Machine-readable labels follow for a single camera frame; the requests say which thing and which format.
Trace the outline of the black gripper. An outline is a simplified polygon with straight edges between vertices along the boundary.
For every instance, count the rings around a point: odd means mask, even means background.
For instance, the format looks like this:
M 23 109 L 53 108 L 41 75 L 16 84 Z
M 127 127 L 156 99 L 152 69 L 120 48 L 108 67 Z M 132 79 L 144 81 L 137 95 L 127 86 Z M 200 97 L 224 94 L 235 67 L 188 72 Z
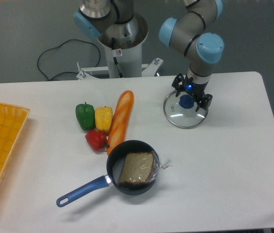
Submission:
M 202 81 L 202 83 L 196 83 L 196 80 L 192 76 L 184 76 L 180 73 L 178 74 L 173 82 L 172 87 L 175 89 L 176 97 L 180 95 L 181 92 L 186 91 L 189 94 L 194 102 L 196 102 L 196 112 L 199 109 L 208 111 L 208 108 L 211 105 L 212 95 L 205 93 L 205 88 L 208 84 L 208 81 Z

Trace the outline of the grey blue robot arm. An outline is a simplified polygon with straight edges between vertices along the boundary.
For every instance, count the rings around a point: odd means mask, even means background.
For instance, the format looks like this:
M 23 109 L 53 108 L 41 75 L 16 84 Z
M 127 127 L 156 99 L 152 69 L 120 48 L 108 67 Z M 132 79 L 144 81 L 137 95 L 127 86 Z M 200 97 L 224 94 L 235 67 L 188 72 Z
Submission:
M 180 20 L 168 18 L 159 30 L 159 40 L 190 61 L 187 74 L 173 81 L 176 93 L 186 92 L 198 109 L 207 110 L 212 95 L 205 88 L 222 57 L 224 42 L 205 29 L 220 16 L 223 4 L 220 0 L 187 0 L 184 4 L 186 15 Z M 87 37 L 104 46 L 111 78 L 141 76 L 148 24 L 134 11 L 133 1 L 84 0 L 73 18 Z

